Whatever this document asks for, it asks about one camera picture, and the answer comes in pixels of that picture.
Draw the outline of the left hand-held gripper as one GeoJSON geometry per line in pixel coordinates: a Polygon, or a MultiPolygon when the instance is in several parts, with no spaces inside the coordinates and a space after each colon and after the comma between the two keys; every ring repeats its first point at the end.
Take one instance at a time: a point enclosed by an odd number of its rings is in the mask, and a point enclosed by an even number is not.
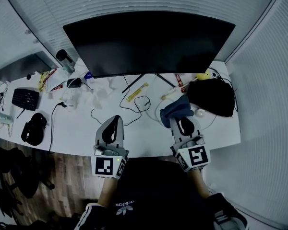
{"type": "Polygon", "coordinates": [[[123,148],[123,141],[123,120],[119,115],[115,115],[105,121],[96,132],[96,145],[99,146],[94,146],[94,176],[121,177],[129,154],[129,151],[123,148]]]}

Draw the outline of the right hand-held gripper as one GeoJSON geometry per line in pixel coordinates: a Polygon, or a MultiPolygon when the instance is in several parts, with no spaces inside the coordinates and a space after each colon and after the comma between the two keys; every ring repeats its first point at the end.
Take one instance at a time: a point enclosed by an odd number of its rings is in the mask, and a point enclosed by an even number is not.
{"type": "Polygon", "coordinates": [[[200,124],[193,116],[172,118],[170,126],[175,140],[170,149],[184,172],[202,169],[211,162],[200,124]]]}

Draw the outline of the grey-blue cloth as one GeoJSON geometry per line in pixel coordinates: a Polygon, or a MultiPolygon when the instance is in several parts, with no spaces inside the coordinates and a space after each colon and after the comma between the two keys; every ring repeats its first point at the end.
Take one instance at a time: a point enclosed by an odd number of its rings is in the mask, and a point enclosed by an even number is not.
{"type": "Polygon", "coordinates": [[[181,119],[185,116],[193,116],[194,111],[191,109],[189,98],[187,95],[181,96],[178,100],[167,105],[160,110],[161,122],[166,128],[170,128],[170,119],[181,119]]]}

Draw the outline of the large black monitor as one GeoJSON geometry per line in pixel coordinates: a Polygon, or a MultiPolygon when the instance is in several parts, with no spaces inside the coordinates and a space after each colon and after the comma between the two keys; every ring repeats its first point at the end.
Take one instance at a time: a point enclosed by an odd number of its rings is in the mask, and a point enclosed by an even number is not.
{"type": "Polygon", "coordinates": [[[172,11],[128,11],[67,24],[64,32],[95,78],[204,73],[235,29],[172,11]]]}

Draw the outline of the person's left forearm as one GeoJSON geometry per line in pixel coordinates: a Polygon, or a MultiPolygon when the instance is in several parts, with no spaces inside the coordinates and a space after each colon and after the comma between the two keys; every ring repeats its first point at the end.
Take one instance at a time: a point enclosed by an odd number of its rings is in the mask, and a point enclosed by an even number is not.
{"type": "Polygon", "coordinates": [[[116,193],[117,186],[118,180],[116,178],[105,178],[97,203],[103,207],[108,208],[111,204],[112,198],[116,193]]]}

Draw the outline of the person's right forearm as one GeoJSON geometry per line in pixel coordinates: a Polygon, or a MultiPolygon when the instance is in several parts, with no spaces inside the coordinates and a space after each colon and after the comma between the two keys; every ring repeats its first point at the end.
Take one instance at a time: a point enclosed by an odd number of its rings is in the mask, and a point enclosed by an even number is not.
{"type": "Polygon", "coordinates": [[[208,187],[206,186],[202,174],[199,169],[187,172],[187,176],[195,188],[196,192],[204,199],[207,199],[210,196],[208,187]]]}

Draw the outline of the grey side monitor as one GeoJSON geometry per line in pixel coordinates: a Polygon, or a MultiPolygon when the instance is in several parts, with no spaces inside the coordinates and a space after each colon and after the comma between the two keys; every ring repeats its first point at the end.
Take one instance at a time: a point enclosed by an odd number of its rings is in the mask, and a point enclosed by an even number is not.
{"type": "Polygon", "coordinates": [[[54,62],[43,52],[36,52],[8,64],[0,69],[0,81],[12,82],[28,75],[32,76],[35,72],[43,73],[56,68],[54,62]]]}

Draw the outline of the black bag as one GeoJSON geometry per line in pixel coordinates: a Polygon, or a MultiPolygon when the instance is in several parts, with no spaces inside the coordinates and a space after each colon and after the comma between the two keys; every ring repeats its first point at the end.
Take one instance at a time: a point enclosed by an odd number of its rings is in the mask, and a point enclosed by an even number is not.
{"type": "Polygon", "coordinates": [[[192,81],[187,90],[190,103],[218,116],[231,117],[235,108],[234,90],[220,79],[192,81]]]}

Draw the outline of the slim red packet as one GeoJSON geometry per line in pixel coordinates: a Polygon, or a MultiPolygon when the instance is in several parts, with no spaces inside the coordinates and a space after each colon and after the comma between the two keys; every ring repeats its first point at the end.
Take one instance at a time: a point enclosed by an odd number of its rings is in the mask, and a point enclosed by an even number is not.
{"type": "Polygon", "coordinates": [[[185,87],[184,87],[184,84],[183,84],[183,82],[182,82],[179,74],[175,74],[175,77],[176,77],[176,80],[177,80],[177,82],[178,82],[178,87],[180,88],[180,91],[181,91],[182,93],[185,93],[185,92],[186,92],[186,89],[185,89],[185,87]]]}

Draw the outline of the torn white tissue pieces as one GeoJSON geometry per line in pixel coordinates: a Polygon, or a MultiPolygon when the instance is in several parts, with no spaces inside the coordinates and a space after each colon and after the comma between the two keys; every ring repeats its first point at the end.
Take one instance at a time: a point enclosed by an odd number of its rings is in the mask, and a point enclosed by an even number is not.
{"type": "Polygon", "coordinates": [[[113,77],[94,79],[93,89],[98,100],[107,99],[110,94],[115,91],[112,87],[113,77]]]}

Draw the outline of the slim yellow packet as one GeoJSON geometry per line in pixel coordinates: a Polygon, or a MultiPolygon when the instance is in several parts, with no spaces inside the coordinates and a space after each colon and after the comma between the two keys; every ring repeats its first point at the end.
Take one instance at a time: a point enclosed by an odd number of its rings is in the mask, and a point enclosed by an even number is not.
{"type": "Polygon", "coordinates": [[[135,92],[133,92],[130,96],[128,96],[126,98],[126,101],[131,102],[132,100],[134,100],[142,92],[142,90],[148,86],[149,86],[149,84],[147,82],[145,82],[140,88],[138,88],[135,92]]]}

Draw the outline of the white power strip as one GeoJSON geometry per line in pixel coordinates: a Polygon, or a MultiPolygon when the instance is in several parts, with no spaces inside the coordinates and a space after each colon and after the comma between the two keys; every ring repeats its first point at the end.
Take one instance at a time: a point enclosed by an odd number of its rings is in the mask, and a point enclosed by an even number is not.
{"type": "Polygon", "coordinates": [[[76,88],[68,88],[63,94],[62,100],[69,110],[75,110],[78,101],[78,91],[76,88]]]}

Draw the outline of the black power adapter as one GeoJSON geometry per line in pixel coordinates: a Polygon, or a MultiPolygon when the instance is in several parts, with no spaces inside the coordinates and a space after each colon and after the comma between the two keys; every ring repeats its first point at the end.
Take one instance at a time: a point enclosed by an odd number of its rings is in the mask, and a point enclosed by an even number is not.
{"type": "Polygon", "coordinates": [[[82,84],[82,81],[80,78],[68,79],[66,87],[67,88],[80,88],[81,84],[82,84]]]}

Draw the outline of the person's dark striped shirt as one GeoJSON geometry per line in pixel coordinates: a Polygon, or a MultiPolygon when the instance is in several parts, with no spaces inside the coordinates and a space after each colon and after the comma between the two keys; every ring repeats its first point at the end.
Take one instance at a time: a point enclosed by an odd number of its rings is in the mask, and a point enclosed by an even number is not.
{"type": "Polygon", "coordinates": [[[202,198],[180,165],[128,160],[108,208],[87,204],[74,230],[249,230],[221,193],[202,198]]]}

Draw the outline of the long red snack packet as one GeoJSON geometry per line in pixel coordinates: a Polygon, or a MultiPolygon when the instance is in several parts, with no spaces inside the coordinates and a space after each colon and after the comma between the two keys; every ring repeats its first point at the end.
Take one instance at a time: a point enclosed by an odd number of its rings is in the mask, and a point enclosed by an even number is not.
{"type": "Polygon", "coordinates": [[[46,81],[57,71],[57,69],[52,69],[51,71],[48,72],[43,72],[41,75],[41,80],[43,83],[46,83],[46,81]]]}

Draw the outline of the yellow snack packet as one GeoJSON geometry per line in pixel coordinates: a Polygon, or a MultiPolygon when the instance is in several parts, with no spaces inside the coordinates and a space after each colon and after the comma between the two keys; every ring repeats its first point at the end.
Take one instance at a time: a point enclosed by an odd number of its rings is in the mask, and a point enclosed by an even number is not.
{"type": "Polygon", "coordinates": [[[46,89],[46,83],[43,83],[43,81],[41,80],[41,75],[40,75],[39,84],[38,84],[39,92],[43,92],[46,89]]]}

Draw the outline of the black-capped clear water bottle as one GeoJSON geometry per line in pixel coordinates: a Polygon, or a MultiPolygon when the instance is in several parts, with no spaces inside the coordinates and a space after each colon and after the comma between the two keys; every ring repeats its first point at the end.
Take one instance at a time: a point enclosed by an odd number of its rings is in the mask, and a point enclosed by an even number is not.
{"type": "Polygon", "coordinates": [[[68,55],[68,53],[64,49],[61,49],[56,53],[56,59],[60,62],[63,68],[69,73],[73,73],[75,71],[74,69],[75,62],[72,60],[72,58],[68,55]]]}

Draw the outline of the black keyboard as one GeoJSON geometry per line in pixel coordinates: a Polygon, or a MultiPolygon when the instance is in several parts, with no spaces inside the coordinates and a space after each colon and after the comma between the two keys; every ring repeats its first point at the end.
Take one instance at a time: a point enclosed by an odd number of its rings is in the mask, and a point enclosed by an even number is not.
{"type": "Polygon", "coordinates": [[[39,92],[29,89],[16,88],[12,96],[12,104],[29,111],[36,110],[38,100],[39,92]]]}

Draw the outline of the black office chair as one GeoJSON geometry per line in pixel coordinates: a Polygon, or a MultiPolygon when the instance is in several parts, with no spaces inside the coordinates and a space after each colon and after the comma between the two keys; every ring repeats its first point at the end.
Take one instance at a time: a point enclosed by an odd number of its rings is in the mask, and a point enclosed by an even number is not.
{"type": "Polygon", "coordinates": [[[51,166],[47,151],[32,149],[32,154],[27,157],[17,147],[11,150],[0,147],[0,173],[11,173],[14,184],[9,188],[19,188],[26,198],[34,196],[39,183],[43,183],[50,190],[55,188],[49,180],[51,166]]]}

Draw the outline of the pale green packet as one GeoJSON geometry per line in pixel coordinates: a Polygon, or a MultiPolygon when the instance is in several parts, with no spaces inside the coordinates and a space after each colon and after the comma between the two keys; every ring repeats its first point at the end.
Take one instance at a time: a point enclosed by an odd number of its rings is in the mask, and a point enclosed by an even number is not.
{"type": "Polygon", "coordinates": [[[0,112],[0,129],[7,126],[9,137],[12,136],[13,119],[11,116],[0,112]]]}

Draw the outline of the black wheeled chair base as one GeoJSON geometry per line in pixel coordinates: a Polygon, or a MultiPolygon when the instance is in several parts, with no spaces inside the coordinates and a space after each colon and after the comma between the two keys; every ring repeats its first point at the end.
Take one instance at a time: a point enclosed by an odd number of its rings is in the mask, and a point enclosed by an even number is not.
{"type": "Polygon", "coordinates": [[[22,205],[22,202],[17,199],[13,192],[15,188],[17,188],[16,184],[6,184],[5,187],[0,188],[0,210],[3,216],[9,216],[10,218],[13,218],[16,225],[20,225],[15,213],[20,216],[23,216],[24,214],[19,209],[19,206],[22,205]]]}

